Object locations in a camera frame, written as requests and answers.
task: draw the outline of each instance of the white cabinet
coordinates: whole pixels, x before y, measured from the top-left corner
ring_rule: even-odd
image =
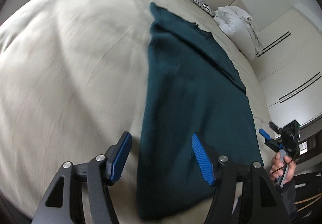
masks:
[[[269,45],[287,31],[291,35],[251,61],[272,121],[279,126],[293,119],[302,125],[322,113],[322,37],[295,10],[260,35]]]

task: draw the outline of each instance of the bed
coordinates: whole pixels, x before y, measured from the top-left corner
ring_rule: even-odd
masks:
[[[0,190],[26,215],[33,216],[62,163],[87,162],[130,131],[132,151],[110,194],[121,224],[146,223],[135,196],[152,1],[213,34],[246,86],[257,132],[269,131],[265,96],[249,62],[189,0],[32,0],[0,27]],[[214,10],[231,4],[247,10],[241,0],[205,1]],[[269,167],[274,153],[257,137]],[[158,223],[202,223],[210,203]]]

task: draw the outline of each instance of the metal screw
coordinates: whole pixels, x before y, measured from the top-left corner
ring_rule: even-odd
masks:
[[[71,166],[71,163],[70,163],[69,161],[65,162],[65,163],[62,165],[62,167],[63,167],[64,169],[68,169],[70,166]]]
[[[96,160],[97,161],[103,161],[105,159],[105,156],[104,155],[97,155],[96,156]]]
[[[228,157],[227,157],[227,156],[225,156],[225,155],[221,155],[221,156],[219,156],[219,160],[220,160],[221,162],[226,162],[226,161],[228,160]]]
[[[254,168],[259,169],[261,167],[261,164],[259,162],[254,162],[253,166],[254,166]]]

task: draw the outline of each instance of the drawer handle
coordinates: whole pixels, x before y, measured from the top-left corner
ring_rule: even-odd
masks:
[[[280,103],[283,103],[287,100],[289,100],[291,97],[294,97],[295,95],[299,94],[302,90],[306,89],[308,86],[312,85],[315,81],[320,79],[322,77],[321,73],[314,75],[312,78],[310,78],[307,82],[300,85],[298,88],[292,90],[290,93],[287,93],[283,97],[279,98]]]
[[[289,35],[291,35],[292,33],[287,31],[284,35],[280,36],[277,40],[275,40],[273,43],[269,44],[266,48],[264,48],[262,50],[261,54],[256,54],[257,57],[263,55],[264,53],[266,53],[267,51],[269,51],[271,48],[273,48],[274,46],[276,46],[278,43],[280,43],[281,41],[283,41],[284,39],[286,39]]]

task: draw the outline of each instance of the mattress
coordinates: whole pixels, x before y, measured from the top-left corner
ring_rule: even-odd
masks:
[[[121,224],[146,223],[136,210],[136,170],[152,1],[213,34],[246,86],[256,129],[269,131],[250,64],[189,0],[31,0],[0,27],[0,191],[28,216],[62,163],[88,162],[129,131],[133,147],[110,195]],[[257,137],[268,167],[274,153]],[[158,223],[202,223],[210,203]]]

